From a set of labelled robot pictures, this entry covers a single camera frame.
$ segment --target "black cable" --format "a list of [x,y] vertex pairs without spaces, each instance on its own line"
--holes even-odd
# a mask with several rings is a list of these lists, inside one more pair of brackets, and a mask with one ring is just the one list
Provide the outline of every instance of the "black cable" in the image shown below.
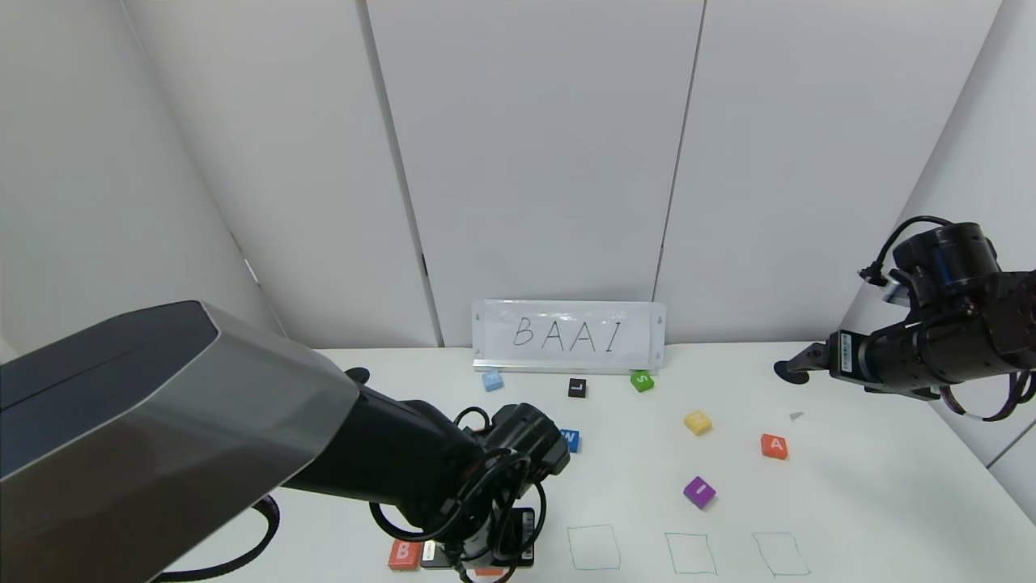
[[533,529],[533,534],[529,535],[528,541],[526,541],[517,551],[515,551],[511,555],[503,555],[502,553],[499,552],[499,540],[497,540],[497,545],[493,549],[493,553],[499,559],[517,560],[519,557],[521,557],[522,553],[533,548],[533,545],[536,543],[536,540],[540,537],[540,532],[543,531],[543,525],[547,519],[547,493],[543,491],[543,486],[540,483],[536,483],[533,486],[536,487],[536,492],[537,494],[540,495],[540,519],[536,522],[536,528]]
[[478,413],[482,417],[483,421],[482,431],[486,431],[489,429],[490,426],[489,413],[486,413],[486,410],[482,409],[481,407],[468,407],[464,411],[461,411],[460,415],[457,415],[457,417],[454,418],[454,426],[457,426],[459,428],[460,420],[463,419],[464,416],[467,415],[468,413]]
[[211,579],[213,577],[220,577],[222,575],[232,573],[254,561],[256,557],[261,555],[262,552],[266,550],[269,542],[272,541],[274,535],[277,534],[277,529],[281,526],[281,508],[278,507],[277,501],[274,500],[274,497],[269,495],[263,496],[262,499],[256,502],[252,507],[259,511],[259,514],[266,518],[266,534],[251,551],[244,553],[236,559],[229,560],[215,566],[208,566],[193,571],[167,571],[155,577],[153,581],[201,581],[203,579]]
[[[525,478],[528,477],[528,470],[522,475],[521,480],[518,484],[524,484]],[[500,504],[500,514],[503,516],[503,520],[500,521],[500,528],[496,531],[496,538],[492,543],[493,546],[493,557],[500,560],[517,560],[521,556],[521,553],[514,555],[503,556],[500,552],[500,545],[503,543],[505,535],[511,531],[511,511],[515,507],[515,503],[518,502],[518,488],[512,489],[511,498],[506,502]]]
[[[493,496],[493,502],[497,506],[503,507],[505,502],[498,496]],[[489,513],[489,532],[496,532],[496,514],[495,513]],[[492,550],[492,546],[490,546],[489,542],[487,541],[486,542],[486,546],[483,547],[481,551],[479,551],[478,555],[471,555],[470,557],[463,557],[462,556],[462,557],[459,557],[458,560],[461,561],[461,562],[473,561],[474,559],[481,558],[482,556],[484,556],[486,553],[488,553],[491,550]]]
[[1000,408],[1000,411],[988,417],[979,417],[978,415],[965,411],[965,408],[961,407],[960,403],[953,397],[953,391],[949,386],[939,387],[939,393],[942,396],[943,401],[946,402],[946,407],[957,415],[988,422],[1002,421],[1010,417],[1011,414],[1014,413],[1014,408],[1018,405],[1029,403],[1032,401],[1033,397],[1036,397],[1036,375],[1033,375],[1032,372],[1023,371],[1020,374],[1011,373],[1008,379],[1009,384],[1007,401],[1004,402],[1004,406]]
[[1036,375],[1033,375],[1031,371],[1025,371],[1021,375],[1029,377],[1029,390],[1025,391],[1025,393],[1018,398],[1019,405],[1029,403],[1034,397],[1036,397]]
[[860,276],[862,276],[864,281],[881,287],[885,287],[885,285],[888,284],[889,280],[882,273],[882,268],[884,268],[885,265],[885,256],[889,254],[889,250],[892,249],[892,244],[894,244],[896,239],[899,238],[899,235],[906,230],[906,227],[915,223],[934,223],[942,226],[953,224],[953,222],[947,221],[942,216],[933,216],[931,214],[919,214],[917,216],[906,218],[892,231],[892,234],[890,234],[887,239],[885,239],[885,244],[882,245],[882,250],[877,253],[877,258],[874,259],[874,262],[860,269]]
[[[471,578],[467,576],[467,570],[464,567],[464,564],[461,563],[459,560],[456,563],[451,563],[451,566],[453,566],[454,571],[457,572],[457,577],[459,577],[463,583],[474,583],[474,581],[472,581]],[[493,583],[507,583],[508,580],[511,579],[511,576],[515,574],[515,569],[517,567],[518,567],[518,561],[513,561],[511,565],[508,567],[508,572],[505,573],[502,577],[500,577]]]
[[[495,456],[493,454],[500,451],[499,449],[493,450],[487,455],[486,458],[492,459]],[[467,509],[468,505],[473,501],[476,494],[482,491],[489,483],[495,479],[499,474],[511,469],[513,466],[518,464],[530,464],[531,461],[529,457],[525,454],[509,454],[502,456],[502,460],[494,464],[492,468],[489,468],[481,474],[478,480],[469,479],[464,488],[461,490],[458,496],[458,503],[454,508],[454,512],[450,517],[435,530],[428,532],[410,532],[403,530],[398,526],[392,524],[388,519],[385,518],[384,514],[381,512],[381,505],[376,502],[370,503],[371,517],[374,518],[374,522],[383,530],[386,534],[393,538],[399,538],[400,541],[406,541],[410,543],[422,543],[425,541],[431,541],[433,538],[439,538],[445,534],[450,529],[452,529],[457,521],[459,521],[464,516],[464,512]]]

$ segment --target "white whiteboard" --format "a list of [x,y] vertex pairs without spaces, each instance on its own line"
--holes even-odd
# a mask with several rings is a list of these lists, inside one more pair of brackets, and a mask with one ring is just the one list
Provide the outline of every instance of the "white whiteboard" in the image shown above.
[[709,3],[654,298],[669,343],[834,331],[999,6]]
[[471,316],[477,371],[629,375],[665,362],[659,303],[480,300]]
[[358,4],[125,5],[288,334],[314,348],[434,347]]
[[701,0],[378,0],[449,347],[482,298],[650,301]]

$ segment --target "green letter block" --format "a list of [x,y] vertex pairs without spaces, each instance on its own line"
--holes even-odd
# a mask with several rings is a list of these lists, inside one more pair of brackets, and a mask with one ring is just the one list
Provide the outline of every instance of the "green letter block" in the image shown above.
[[634,371],[633,375],[630,376],[630,383],[633,383],[633,387],[638,393],[642,393],[655,386],[655,380],[644,371]]

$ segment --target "sign board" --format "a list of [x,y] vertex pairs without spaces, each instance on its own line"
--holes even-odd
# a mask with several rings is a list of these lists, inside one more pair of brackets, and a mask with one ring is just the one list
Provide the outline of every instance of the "sign board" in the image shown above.
[[478,371],[629,374],[665,362],[665,307],[655,302],[480,300]]

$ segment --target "drawn square outline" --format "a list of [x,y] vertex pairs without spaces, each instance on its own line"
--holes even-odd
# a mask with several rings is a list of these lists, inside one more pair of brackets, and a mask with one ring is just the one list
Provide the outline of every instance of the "drawn square outline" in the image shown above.
[[[669,536],[700,536],[704,540],[706,550],[709,551],[709,559],[712,560],[713,570],[712,571],[680,571],[677,569],[677,557],[672,553],[672,540]],[[709,545],[708,534],[697,534],[692,532],[666,532],[665,533],[665,545],[669,548],[669,560],[672,562],[672,572],[677,575],[719,575],[719,570],[716,567],[716,557],[713,555],[712,546]]]
[[[774,571],[774,567],[770,564],[770,560],[767,559],[766,553],[762,552],[762,542],[759,541],[758,536],[760,534],[787,536],[788,538],[790,538],[792,546],[795,547],[795,552],[798,555],[799,560],[802,562],[803,569],[806,570],[805,573],[778,573]],[[755,546],[759,550],[759,556],[762,557],[762,562],[767,564],[767,569],[770,570],[770,574],[773,575],[775,579],[777,577],[795,577],[795,576],[809,575],[810,573],[812,573],[812,571],[809,570],[809,563],[806,562],[806,558],[802,556],[802,551],[799,550],[799,542],[796,541],[795,534],[792,534],[790,532],[753,532],[752,538],[755,540]]]
[[[576,553],[575,549],[572,548],[572,531],[573,530],[585,530],[588,528],[607,528],[608,532],[611,534],[611,543],[615,547],[615,566],[593,566],[585,567],[576,564]],[[569,556],[572,557],[572,569],[576,571],[618,571],[623,566],[623,553],[618,549],[618,540],[615,538],[615,529],[610,524],[591,524],[586,526],[570,526],[568,527],[567,535],[569,538]]]

